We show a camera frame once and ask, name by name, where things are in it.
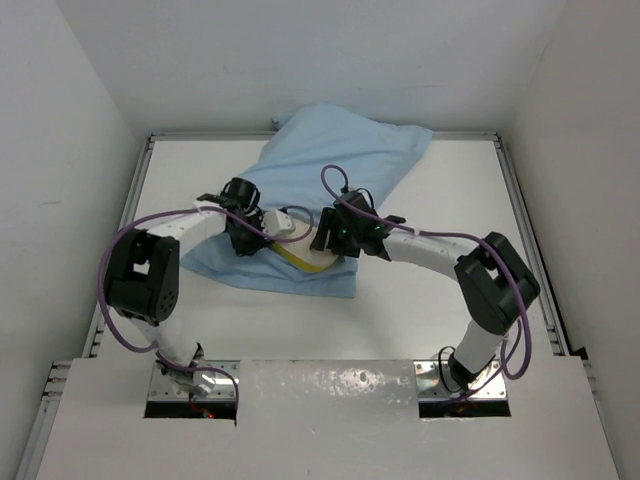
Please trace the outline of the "metal base plate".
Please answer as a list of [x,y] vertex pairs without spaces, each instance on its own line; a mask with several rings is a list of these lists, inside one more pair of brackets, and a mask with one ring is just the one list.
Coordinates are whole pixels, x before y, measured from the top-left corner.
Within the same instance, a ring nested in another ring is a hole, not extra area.
[[159,361],[153,367],[148,399],[157,402],[186,402],[194,397],[199,402],[234,402],[234,385],[239,385],[240,363],[236,361],[205,360],[214,368],[196,373],[168,369]]
[[505,379],[497,360],[480,372],[469,384],[468,391],[454,382],[445,359],[417,360],[413,362],[413,368],[417,398],[422,403],[456,401],[461,396],[474,402],[502,402],[508,399]]

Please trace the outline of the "white front cover board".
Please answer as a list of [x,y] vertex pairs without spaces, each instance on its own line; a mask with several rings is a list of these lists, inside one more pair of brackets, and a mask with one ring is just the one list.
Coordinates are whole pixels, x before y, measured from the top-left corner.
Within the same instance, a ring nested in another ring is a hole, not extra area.
[[407,361],[245,361],[235,420],[148,419],[146,357],[75,361],[42,479],[613,479],[581,363],[538,362],[510,415],[423,419]]

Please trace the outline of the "cream yellow-edged pillow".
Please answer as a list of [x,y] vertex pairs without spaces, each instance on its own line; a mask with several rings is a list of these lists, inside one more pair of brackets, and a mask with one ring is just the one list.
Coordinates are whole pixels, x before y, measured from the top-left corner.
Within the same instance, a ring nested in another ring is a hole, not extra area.
[[317,228],[305,220],[290,217],[294,221],[295,231],[276,238],[270,249],[303,272],[319,273],[328,270],[338,261],[338,256],[330,251],[311,250],[310,244]]

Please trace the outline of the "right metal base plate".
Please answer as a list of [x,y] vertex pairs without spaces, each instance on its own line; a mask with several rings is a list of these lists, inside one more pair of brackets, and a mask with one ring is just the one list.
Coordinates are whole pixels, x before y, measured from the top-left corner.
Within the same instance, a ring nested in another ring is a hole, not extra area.
[[417,360],[413,362],[413,368],[417,398],[422,403],[456,401],[461,396],[474,402],[502,402],[508,399],[505,379],[497,360],[480,372],[469,384],[468,391],[454,382],[445,359]]

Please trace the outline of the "light blue pillowcase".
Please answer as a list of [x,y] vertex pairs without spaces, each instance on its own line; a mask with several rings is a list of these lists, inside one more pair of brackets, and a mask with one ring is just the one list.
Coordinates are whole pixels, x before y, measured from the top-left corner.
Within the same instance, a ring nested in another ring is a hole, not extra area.
[[[319,219],[332,198],[321,170],[341,167],[354,187],[383,202],[424,156],[433,133],[414,125],[380,123],[344,108],[320,104],[275,119],[276,135],[256,164],[242,173],[261,193],[260,206],[272,210],[301,206]],[[339,260],[328,270],[304,272],[270,248],[253,256],[235,254],[228,235],[200,243],[181,260],[182,267],[222,284],[250,290],[352,298],[358,263]]]

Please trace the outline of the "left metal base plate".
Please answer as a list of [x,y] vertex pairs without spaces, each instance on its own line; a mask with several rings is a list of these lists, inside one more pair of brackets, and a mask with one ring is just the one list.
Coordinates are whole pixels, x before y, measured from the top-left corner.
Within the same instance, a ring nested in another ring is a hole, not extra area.
[[196,373],[168,369],[159,361],[153,367],[148,399],[157,402],[186,402],[194,397],[199,402],[234,402],[234,385],[239,385],[240,363],[236,361],[205,360],[214,368]]

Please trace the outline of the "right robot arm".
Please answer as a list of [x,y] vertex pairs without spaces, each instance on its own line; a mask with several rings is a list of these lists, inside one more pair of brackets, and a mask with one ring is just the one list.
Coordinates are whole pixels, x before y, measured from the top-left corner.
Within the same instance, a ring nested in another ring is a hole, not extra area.
[[502,234],[492,232],[467,250],[460,234],[427,234],[389,215],[381,218],[362,193],[344,192],[322,210],[310,248],[341,257],[362,253],[426,268],[456,281],[471,320],[449,357],[454,384],[468,391],[493,360],[511,326],[540,294],[534,274]]

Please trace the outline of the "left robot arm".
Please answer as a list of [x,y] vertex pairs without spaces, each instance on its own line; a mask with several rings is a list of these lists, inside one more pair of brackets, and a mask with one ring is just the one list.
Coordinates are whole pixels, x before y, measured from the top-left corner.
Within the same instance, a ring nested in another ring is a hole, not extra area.
[[217,194],[197,198],[193,208],[141,218],[121,229],[103,254],[99,305],[112,336],[135,353],[153,352],[167,369],[194,372],[201,347],[170,319],[179,295],[184,254],[226,235],[234,254],[250,256],[273,239],[263,230],[260,192],[231,179]]

